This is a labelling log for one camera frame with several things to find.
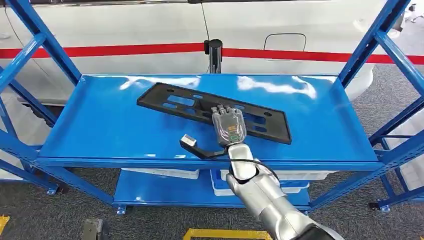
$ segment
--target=yellow floor marking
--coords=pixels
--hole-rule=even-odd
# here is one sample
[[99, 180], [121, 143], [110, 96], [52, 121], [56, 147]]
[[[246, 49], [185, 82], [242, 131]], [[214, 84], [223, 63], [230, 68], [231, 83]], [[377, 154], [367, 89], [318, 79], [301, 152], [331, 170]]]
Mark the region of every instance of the yellow floor marking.
[[266, 231], [189, 228], [182, 240], [190, 240], [191, 238], [272, 240], [271, 236]]
[[0, 216], [0, 235], [2, 235], [3, 229], [5, 229], [6, 224], [11, 219], [10, 216]]

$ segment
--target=robotic hand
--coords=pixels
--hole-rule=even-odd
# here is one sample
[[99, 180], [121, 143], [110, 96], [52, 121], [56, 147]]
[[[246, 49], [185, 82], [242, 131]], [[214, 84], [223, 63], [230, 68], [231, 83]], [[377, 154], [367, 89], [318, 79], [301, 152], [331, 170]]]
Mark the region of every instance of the robotic hand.
[[334, 230], [298, 211], [287, 200], [276, 175], [253, 158], [249, 146], [243, 143], [246, 126], [242, 111], [218, 105], [212, 107], [212, 121], [223, 151], [201, 150], [188, 135], [180, 140], [181, 146], [201, 159], [229, 155], [231, 165], [226, 176], [229, 187], [274, 240], [343, 240]]

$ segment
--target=red stripe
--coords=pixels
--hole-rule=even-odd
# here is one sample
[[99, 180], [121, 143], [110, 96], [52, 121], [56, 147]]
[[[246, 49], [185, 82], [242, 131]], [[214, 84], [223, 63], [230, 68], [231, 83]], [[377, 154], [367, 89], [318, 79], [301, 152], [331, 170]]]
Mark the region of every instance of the red stripe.
[[[19, 53], [20, 50], [20, 48], [0, 49], [0, 59], [12, 59]], [[204, 44], [200, 42], [115, 46], [74, 46], [65, 47], [64, 50], [70, 57], [124, 56], [203, 52]], [[351, 56], [350, 53], [280, 51], [242, 48], [224, 48], [222, 50], [222, 55], [224, 57], [232, 58], [282, 59], [323, 62], [347, 62]], [[49, 54], [42, 48], [38, 49], [33, 55], [33, 58], [49, 57]], [[424, 56], [409, 55], [408, 58], [413, 64], [424, 65]], [[368, 58], [367, 63], [392, 64], [393, 61], [387, 55], [373, 54]]]
[[[279, 51], [240, 48], [224, 48], [222, 50], [222, 56], [233, 58], [285, 59], [344, 63], [348, 61], [351, 55], [351, 53], [336, 52]], [[408, 58], [413, 64], [424, 65], [424, 56], [409, 55]], [[384, 54], [373, 54], [366, 62], [373, 64], [393, 64], [392, 59], [388, 55]]]

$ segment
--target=black cable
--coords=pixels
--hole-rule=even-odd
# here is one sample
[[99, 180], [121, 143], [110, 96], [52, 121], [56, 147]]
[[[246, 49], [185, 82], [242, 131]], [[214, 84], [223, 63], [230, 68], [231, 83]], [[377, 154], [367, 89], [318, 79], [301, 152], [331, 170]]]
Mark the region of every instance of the black cable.
[[252, 159], [218, 159], [218, 158], [213, 158], [213, 157], [211, 157], [210, 159], [215, 160], [216, 162], [228, 162], [228, 161], [230, 161], [230, 162], [245, 162], [245, 163], [253, 163], [253, 164], [261, 165], [261, 166], [265, 167], [266, 169], [268, 169], [272, 173], [272, 175], [274, 175], [274, 177], [277, 178], [277, 180], [280, 180], [278, 178], [277, 173], [261, 161], [256, 161], [256, 160], [252, 160]]

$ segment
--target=black license plate bracket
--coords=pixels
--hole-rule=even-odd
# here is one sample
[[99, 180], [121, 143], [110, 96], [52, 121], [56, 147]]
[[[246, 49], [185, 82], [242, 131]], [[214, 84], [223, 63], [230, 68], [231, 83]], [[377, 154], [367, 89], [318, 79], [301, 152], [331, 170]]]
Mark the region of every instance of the black license plate bracket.
[[243, 112], [248, 135], [291, 144], [284, 111], [160, 82], [137, 99], [139, 106], [210, 125], [213, 125], [211, 108], [219, 104]]

